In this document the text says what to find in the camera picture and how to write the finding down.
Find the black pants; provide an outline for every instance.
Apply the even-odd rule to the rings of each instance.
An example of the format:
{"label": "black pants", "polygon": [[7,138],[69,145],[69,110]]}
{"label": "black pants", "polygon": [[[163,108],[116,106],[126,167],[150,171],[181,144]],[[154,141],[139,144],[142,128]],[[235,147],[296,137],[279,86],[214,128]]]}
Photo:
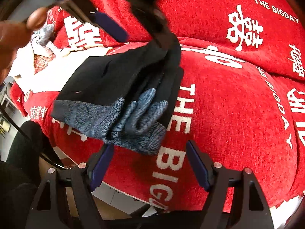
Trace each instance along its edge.
{"label": "black pants", "polygon": [[17,132],[6,162],[0,162],[0,223],[4,228],[24,229],[30,205],[41,181],[39,153],[61,164],[38,124],[26,121]]}

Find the black cable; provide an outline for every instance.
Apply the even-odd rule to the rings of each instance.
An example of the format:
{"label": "black cable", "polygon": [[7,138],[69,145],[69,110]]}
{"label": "black cable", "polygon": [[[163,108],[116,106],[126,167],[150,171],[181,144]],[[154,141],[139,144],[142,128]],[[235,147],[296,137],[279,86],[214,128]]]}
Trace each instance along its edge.
{"label": "black cable", "polygon": [[[30,141],[30,142],[31,142],[31,145],[33,145],[34,142],[33,142],[33,141],[24,133],[24,131],[22,131],[21,128],[20,128],[11,118],[10,118],[10,116],[7,114],[7,112],[6,112],[5,109],[2,107],[1,104],[0,104],[0,111],[2,112],[2,114],[4,115],[4,117],[12,124],[12,126],[13,126],[14,128],[16,128],[17,131],[20,132],[20,133],[22,134],[22,136],[24,136],[28,141]],[[63,167],[63,166],[61,166],[61,165],[59,165],[59,164],[56,164],[56,163],[52,162],[52,161],[49,160],[48,158],[46,158],[41,152],[38,152],[36,148],[33,147],[33,149],[34,149],[34,151],[36,151],[36,152],[40,155],[40,157],[41,157],[44,161],[46,161],[46,162],[49,163],[50,165],[52,165],[52,166],[54,166],[54,167],[56,167],[56,168],[58,168],[58,169],[60,169],[60,170],[67,169],[67,168],[65,168],[65,167]]]}

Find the black metal bracket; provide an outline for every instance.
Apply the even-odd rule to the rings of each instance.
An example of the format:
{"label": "black metal bracket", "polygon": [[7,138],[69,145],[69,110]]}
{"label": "black metal bracket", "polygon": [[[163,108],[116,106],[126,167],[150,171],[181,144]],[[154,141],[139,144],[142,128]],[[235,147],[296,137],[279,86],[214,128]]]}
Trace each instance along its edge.
{"label": "black metal bracket", "polygon": [[69,170],[50,168],[32,202],[26,229],[72,228],[65,187],[72,187],[83,229],[106,229],[91,192],[101,185],[113,151],[114,145],[105,144],[87,163]]}
{"label": "black metal bracket", "polygon": [[186,154],[199,185],[209,192],[200,228],[218,228],[229,187],[234,187],[234,195],[226,229],[274,228],[268,203],[250,168],[236,171],[213,163],[192,140],[187,142]]}

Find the human hand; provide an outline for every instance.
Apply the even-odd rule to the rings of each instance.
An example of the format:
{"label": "human hand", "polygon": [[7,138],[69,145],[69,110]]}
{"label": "human hand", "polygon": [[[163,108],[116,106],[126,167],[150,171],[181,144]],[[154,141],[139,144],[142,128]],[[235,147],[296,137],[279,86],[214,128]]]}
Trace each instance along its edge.
{"label": "human hand", "polygon": [[34,11],[25,23],[0,22],[0,83],[7,77],[17,50],[30,41],[34,30],[39,30],[47,19],[47,8]]}

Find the red cushion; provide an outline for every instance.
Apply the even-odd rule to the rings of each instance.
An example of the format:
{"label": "red cushion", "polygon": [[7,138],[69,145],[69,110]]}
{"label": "red cushion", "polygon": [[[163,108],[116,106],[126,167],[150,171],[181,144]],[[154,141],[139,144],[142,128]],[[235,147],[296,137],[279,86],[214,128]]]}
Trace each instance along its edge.
{"label": "red cushion", "polygon": [[[107,13],[126,29],[130,36],[129,42],[150,40],[149,34],[130,13],[129,4],[125,0],[91,1],[98,11]],[[301,53],[305,51],[305,32],[285,0],[158,0],[157,4],[167,16],[169,27],[177,37],[213,42],[223,46],[224,52],[251,62],[269,73],[277,73],[299,80],[305,79],[303,71],[301,74],[294,71],[294,59],[292,59],[293,61],[288,59],[291,59],[292,50],[289,45],[295,45]],[[234,31],[229,34],[231,38],[228,37],[228,30],[234,28],[229,18],[231,16],[232,20],[237,20],[234,16],[238,15],[239,6],[243,18],[251,19],[247,22],[251,26],[246,28],[243,24],[244,35],[246,33],[251,35],[250,45],[247,46],[243,41],[240,49],[237,47],[241,38],[234,40]],[[52,9],[51,16],[56,23],[54,43],[59,48],[76,42],[76,45],[82,48],[85,44],[92,43],[91,36],[88,37],[89,34],[94,36],[97,45],[101,42],[104,46],[119,45],[103,30],[91,32],[91,28],[81,29],[82,26],[67,19],[70,15],[61,8]],[[262,27],[254,28],[253,23]],[[257,48],[256,44],[251,44],[254,38],[253,33],[255,33],[255,38],[259,35],[260,39],[263,39]]]}
{"label": "red cushion", "polygon": [[[116,52],[140,45],[127,44]],[[116,147],[106,183],[170,210],[201,209],[206,193],[185,156],[185,144],[193,139],[202,151],[227,168],[250,167],[270,206],[288,199],[297,169],[297,147],[286,93],[263,70],[221,54],[211,45],[201,41],[205,50],[182,45],[185,74],[159,155],[144,156]],[[25,109],[30,114],[31,108],[46,106],[49,115],[56,96],[57,92],[31,94]],[[283,117],[289,123],[286,129]],[[37,122],[50,141],[77,163],[88,160],[102,145],[49,116]],[[290,135],[292,149],[287,143]],[[229,192],[225,211],[229,211],[231,198]]]}
{"label": "red cushion", "polygon": [[289,110],[292,114],[292,124],[296,135],[296,147],[298,149],[298,163],[295,179],[289,192],[290,198],[296,194],[302,194],[305,190],[305,86],[304,83],[299,83],[285,77],[273,77],[278,85],[287,94],[290,104]]}
{"label": "red cushion", "polygon": [[20,113],[24,117],[26,117],[27,112],[24,110],[24,107],[23,107],[24,93],[17,83],[13,83],[9,96],[10,96],[11,100],[14,102],[17,109],[20,111]]}

